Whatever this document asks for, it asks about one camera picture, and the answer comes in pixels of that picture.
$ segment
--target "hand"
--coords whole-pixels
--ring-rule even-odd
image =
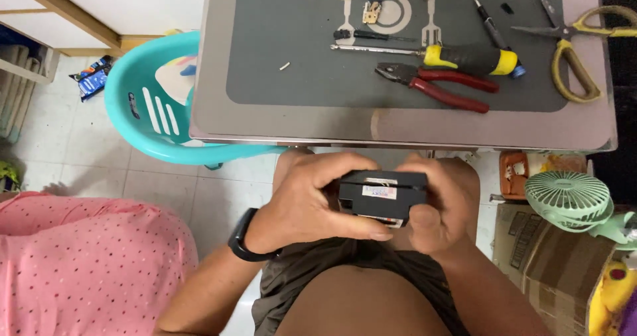
[[[392,238],[382,223],[330,210],[321,191],[352,170],[377,170],[378,164],[356,153],[325,153],[299,157],[269,203],[252,219],[246,248],[258,254],[302,242],[340,236],[387,241]]]
[[[427,204],[414,205],[409,212],[410,242],[414,249],[435,257],[436,253],[468,238],[471,198],[439,161],[410,153],[396,171],[427,174]]]

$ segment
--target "red handle pliers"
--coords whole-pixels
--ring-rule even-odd
[[[448,106],[478,113],[488,112],[489,104],[452,94],[429,81],[451,81],[489,93],[500,91],[497,83],[456,71],[424,69],[404,63],[389,62],[379,63],[375,71],[392,82],[415,88]]]

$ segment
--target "turquoise plastic chair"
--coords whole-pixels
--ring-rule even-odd
[[[155,71],[175,58],[194,55],[199,32],[155,39],[135,47],[117,60],[105,87],[106,111],[117,131],[143,153],[164,162],[218,169],[224,162],[286,147],[255,144],[182,145],[190,140],[188,124],[192,91],[186,106],[168,96]]]

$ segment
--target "screwdriver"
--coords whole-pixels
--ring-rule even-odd
[[[484,45],[466,45],[442,47],[431,45],[425,49],[394,49],[382,47],[346,46],[333,44],[331,49],[343,51],[363,51],[408,55],[423,58],[428,66],[443,66],[458,71],[481,76],[486,74],[507,75],[513,72],[517,64],[517,55],[512,51]]]
[[[350,32],[349,30],[338,30],[334,32],[335,40],[348,39],[350,37],[352,37],[352,32]],[[387,41],[387,40],[408,41],[408,42],[416,41],[416,39],[397,38],[395,36],[379,34],[378,32],[360,31],[360,30],[354,30],[354,37],[357,39],[371,39],[371,40],[383,40],[383,41]]]

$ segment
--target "person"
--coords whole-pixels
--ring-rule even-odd
[[[149,335],[198,264],[170,210],[38,192],[0,202],[2,335]]]
[[[155,336],[218,335],[263,269],[252,307],[257,336],[549,335],[542,320],[475,246],[480,181],[459,159],[411,153],[396,171],[426,173],[428,204],[391,232],[338,211],[323,188],[352,170],[379,169],[355,153],[296,148],[276,165],[273,196],[253,216],[244,247],[212,251],[157,320]]]

